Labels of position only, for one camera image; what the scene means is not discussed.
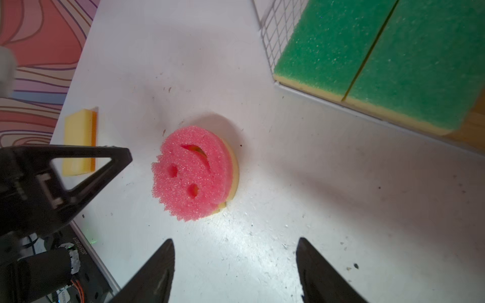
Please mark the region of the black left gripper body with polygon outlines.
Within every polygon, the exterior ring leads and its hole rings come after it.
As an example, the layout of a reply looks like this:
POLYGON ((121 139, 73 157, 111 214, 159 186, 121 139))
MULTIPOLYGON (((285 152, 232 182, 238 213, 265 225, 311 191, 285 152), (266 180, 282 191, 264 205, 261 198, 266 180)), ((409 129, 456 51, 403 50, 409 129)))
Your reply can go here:
POLYGON ((52 163, 68 154, 66 147, 1 149, 2 236, 48 236, 72 221, 69 191, 52 163))

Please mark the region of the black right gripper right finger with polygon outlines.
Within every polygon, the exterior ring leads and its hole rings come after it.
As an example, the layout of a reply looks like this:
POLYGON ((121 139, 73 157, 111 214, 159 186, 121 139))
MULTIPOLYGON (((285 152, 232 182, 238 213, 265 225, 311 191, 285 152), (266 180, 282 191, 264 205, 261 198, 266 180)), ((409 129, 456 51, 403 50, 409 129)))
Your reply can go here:
POLYGON ((366 300, 304 237, 298 241, 296 263, 304 302, 366 303, 366 300))

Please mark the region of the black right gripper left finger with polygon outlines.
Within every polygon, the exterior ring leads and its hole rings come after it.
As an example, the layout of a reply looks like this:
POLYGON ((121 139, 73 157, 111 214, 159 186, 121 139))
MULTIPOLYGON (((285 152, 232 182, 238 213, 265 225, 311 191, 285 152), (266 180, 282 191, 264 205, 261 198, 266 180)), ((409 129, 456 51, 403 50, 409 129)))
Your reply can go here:
POLYGON ((174 243, 168 239, 110 302, 169 302, 174 272, 174 243))

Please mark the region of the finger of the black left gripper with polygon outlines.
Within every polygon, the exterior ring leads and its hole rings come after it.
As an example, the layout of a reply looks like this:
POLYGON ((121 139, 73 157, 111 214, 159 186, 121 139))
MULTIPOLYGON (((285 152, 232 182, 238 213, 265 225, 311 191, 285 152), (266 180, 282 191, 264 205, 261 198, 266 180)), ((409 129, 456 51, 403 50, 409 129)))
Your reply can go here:
POLYGON ((22 201, 55 223, 71 221, 131 162, 128 148, 116 146, 27 146, 22 148, 22 201), (65 188, 53 160, 102 158, 108 163, 74 188, 65 188))

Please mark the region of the pink smiley sponge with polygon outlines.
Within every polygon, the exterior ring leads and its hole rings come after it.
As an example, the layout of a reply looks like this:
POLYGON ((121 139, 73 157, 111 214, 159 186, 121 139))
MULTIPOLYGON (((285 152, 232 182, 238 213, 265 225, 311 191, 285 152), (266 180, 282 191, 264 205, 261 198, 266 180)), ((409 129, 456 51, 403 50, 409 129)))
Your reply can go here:
POLYGON ((153 196, 178 220, 213 215, 236 195, 239 165, 230 145, 198 126, 169 135, 152 164, 153 196))

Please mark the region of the yellow green sponge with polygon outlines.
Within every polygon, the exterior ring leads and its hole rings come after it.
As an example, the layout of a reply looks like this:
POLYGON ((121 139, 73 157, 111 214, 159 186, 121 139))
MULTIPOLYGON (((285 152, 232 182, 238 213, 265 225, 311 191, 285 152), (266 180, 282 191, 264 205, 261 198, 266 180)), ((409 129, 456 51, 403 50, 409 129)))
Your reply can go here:
POLYGON ((395 1, 309 1, 274 69, 275 80, 341 102, 394 6, 395 1))
POLYGON ((484 2, 400 1, 346 101, 436 135, 458 130, 484 88, 484 2))

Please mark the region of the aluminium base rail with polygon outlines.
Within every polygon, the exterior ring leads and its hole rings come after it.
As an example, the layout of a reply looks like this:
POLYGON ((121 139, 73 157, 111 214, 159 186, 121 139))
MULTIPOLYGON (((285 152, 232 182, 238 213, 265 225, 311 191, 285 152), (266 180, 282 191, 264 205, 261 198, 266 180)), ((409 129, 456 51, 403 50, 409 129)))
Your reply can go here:
POLYGON ((45 247, 49 249, 61 246, 76 249, 80 259, 80 269, 72 280, 81 286, 84 299, 80 298, 79 289, 67 286, 58 291, 58 302, 110 302, 119 292, 119 285, 94 251, 93 244, 95 241, 88 240, 74 222, 54 233, 47 241, 45 247))

